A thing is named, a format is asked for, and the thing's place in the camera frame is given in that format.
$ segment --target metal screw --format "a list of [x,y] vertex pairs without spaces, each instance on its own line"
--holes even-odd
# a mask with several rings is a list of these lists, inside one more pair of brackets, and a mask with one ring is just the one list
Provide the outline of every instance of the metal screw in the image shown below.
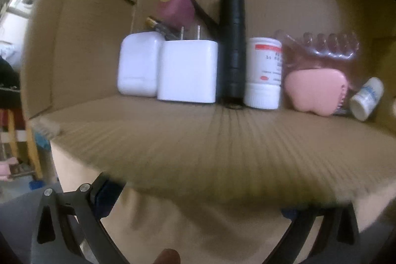
[[46,189],[45,192],[44,192],[45,196],[49,196],[51,194],[52,194],[52,189],[51,188]]
[[90,184],[82,184],[82,185],[80,186],[80,190],[81,190],[82,192],[87,192],[87,191],[90,189],[90,187],[91,187]]

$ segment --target wooden chair leg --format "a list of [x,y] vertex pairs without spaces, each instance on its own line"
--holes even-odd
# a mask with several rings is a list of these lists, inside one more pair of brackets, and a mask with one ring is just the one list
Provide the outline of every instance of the wooden chair leg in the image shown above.
[[14,118],[14,112],[12,110],[8,110],[8,135],[9,135],[9,145],[11,146],[12,156],[15,158],[19,158],[17,132],[15,129],[15,118]]
[[26,128],[26,143],[27,143],[27,153],[36,172],[36,179],[43,178],[43,172],[41,169],[40,159],[38,157],[38,151],[36,146],[36,141],[34,140],[32,128],[29,126],[28,122],[25,125]]

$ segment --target finger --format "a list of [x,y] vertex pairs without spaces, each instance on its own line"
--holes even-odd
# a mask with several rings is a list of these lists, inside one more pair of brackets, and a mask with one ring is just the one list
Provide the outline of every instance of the finger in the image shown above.
[[164,249],[153,264],[180,264],[180,255],[174,249]]

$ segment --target red label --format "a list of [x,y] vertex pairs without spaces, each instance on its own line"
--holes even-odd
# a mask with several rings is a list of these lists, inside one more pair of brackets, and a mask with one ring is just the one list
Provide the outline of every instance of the red label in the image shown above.
[[280,47],[273,46],[273,45],[267,45],[267,44],[256,44],[255,49],[256,50],[272,50],[274,52],[282,53],[282,49]]

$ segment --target pink object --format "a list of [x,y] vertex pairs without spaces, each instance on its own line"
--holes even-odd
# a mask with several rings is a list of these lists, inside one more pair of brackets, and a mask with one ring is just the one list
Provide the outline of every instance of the pink object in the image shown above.
[[194,20],[194,6],[191,0],[169,0],[159,2],[157,14],[162,21],[171,27],[189,29]]
[[293,71],[285,79],[285,91],[296,110],[324,117],[342,106],[347,90],[344,73],[334,69]]
[[0,161],[0,180],[10,181],[9,176],[11,175],[10,165],[19,164],[18,159],[15,157],[9,158],[6,161]]

